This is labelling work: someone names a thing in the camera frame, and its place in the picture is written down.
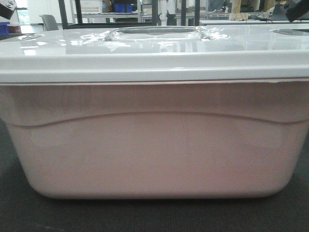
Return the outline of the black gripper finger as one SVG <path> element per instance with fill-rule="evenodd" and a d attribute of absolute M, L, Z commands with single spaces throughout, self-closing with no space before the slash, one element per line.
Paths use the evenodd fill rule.
<path fill-rule="evenodd" d="M 287 0 L 284 8 L 288 20 L 297 20 L 309 11 L 309 0 Z"/>
<path fill-rule="evenodd" d="M 10 20 L 16 9 L 15 0 L 0 0 L 0 16 Z"/>

